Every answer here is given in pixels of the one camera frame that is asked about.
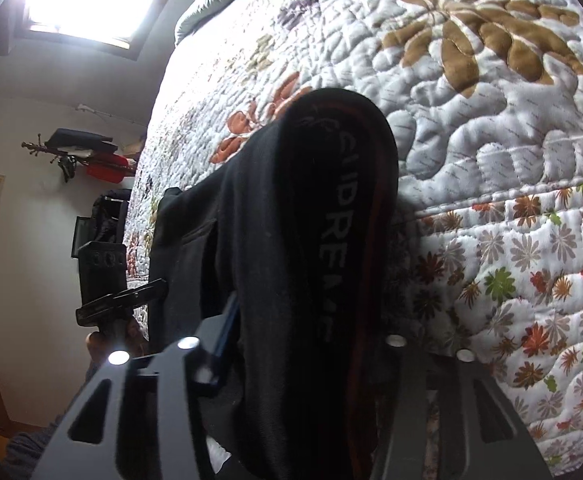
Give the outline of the left hand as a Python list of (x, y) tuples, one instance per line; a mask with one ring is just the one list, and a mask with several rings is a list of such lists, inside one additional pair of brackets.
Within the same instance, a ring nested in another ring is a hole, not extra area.
[(135, 318), (130, 318), (126, 324), (124, 341), (117, 341), (113, 336), (101, 333), (99, 330), (86, 336), (86, 349), (93, 363), (104, 363), (112, 352), (122, 350), (132, 358), (145, 356), (148, 341), (145, 339)]

